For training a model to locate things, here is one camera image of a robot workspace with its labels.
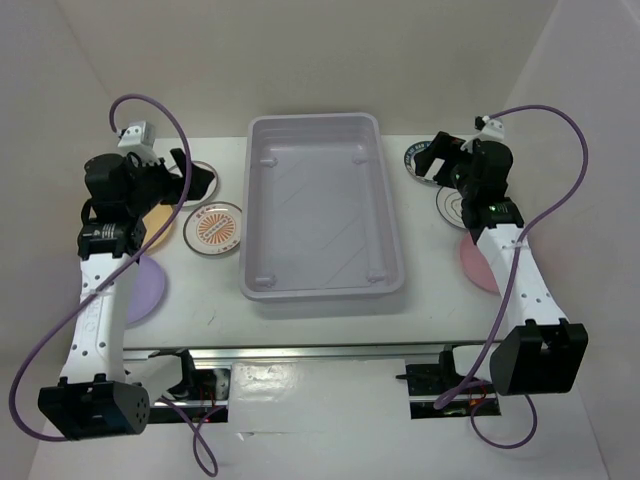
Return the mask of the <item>lavender plastic plate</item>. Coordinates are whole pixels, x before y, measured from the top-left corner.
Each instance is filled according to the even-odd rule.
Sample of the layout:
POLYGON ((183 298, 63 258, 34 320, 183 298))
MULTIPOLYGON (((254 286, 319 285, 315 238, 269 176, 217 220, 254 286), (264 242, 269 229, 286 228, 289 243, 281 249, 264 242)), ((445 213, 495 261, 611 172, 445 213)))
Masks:
POLYGON ((163 268, 151 257, 141 256, 127 312, 128 327, 140 323, 154 311, 164 296, 165 288, 163 268))

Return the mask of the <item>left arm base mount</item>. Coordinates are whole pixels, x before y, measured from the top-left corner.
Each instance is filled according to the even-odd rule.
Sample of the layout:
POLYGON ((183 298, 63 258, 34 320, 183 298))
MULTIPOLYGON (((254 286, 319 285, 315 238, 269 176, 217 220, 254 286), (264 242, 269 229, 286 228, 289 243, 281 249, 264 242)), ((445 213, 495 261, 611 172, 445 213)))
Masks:
POLYGON ((126 350, 123 355, 127 381, 148 392, 149 425, 180 423, 182 413, 193 423, 228 421, 229 364, 196 359, 186 348, 126 350))

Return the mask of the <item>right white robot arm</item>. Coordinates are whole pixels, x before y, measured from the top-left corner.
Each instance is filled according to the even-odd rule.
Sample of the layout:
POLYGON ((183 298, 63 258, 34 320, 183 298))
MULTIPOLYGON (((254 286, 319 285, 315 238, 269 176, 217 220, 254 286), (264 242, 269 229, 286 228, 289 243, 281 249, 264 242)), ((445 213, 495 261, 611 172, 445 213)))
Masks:
POLYGON ((489 357, 490 379, 504 396, 569 392, 588 345, 586 328, 555 302, 527 240, 527 223, 506 195, 511 150, 496 140, 466 142, 439 132, 415 156, 415 173, 462 197, 461 215, 487 261, 510 331, 489 357))

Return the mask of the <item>pink plastic plate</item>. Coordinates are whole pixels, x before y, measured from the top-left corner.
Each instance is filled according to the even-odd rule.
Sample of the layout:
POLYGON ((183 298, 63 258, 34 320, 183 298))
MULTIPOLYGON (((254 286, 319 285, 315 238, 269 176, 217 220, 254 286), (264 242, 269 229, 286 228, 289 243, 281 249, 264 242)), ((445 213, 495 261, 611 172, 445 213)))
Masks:
POLYGON ((470 234, 465 234, 460 241, 459 259, 465 276, 476 287, 492 294, 499 293, 499 288, 489 264, 473 243, 470 234))

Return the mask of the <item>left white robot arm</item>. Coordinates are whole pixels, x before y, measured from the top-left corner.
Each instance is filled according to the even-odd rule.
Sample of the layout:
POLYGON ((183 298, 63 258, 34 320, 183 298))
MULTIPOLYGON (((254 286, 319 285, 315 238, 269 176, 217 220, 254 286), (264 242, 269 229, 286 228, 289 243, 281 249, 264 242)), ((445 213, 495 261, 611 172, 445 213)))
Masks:
POLYGON ((192 164, 181 148, 170 152, 180 172, 162 159, 145 164, 133 152, 102 154, 86 162, 90 193, 81 210, 78 256, 81 307, 71 348, 56 385, 41 388, 38 407, 64 440, 139 435, 154 403, 167 392, 191 397, 199 378, 191 355, 169 350, 151 356, 139 372, 124 366, 123 343, 146 228, 158 205, 200 199, 214 176, 192 164))

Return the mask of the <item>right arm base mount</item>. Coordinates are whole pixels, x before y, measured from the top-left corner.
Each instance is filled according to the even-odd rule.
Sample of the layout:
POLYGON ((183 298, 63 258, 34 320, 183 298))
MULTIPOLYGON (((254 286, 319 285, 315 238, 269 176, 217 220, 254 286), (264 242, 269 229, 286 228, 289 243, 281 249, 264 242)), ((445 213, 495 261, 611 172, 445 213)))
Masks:
POLYGON ((464 378, 455 369, 453 350, 451 345, 446 345, 436 360, 409 363, 404 373, 395 376, 407 387, 412 420, 469 417, 474 408, 478 416, 501 415, 499 401, 490 385, 467 389, 442 410, 434 408, 435 400, 464 378))

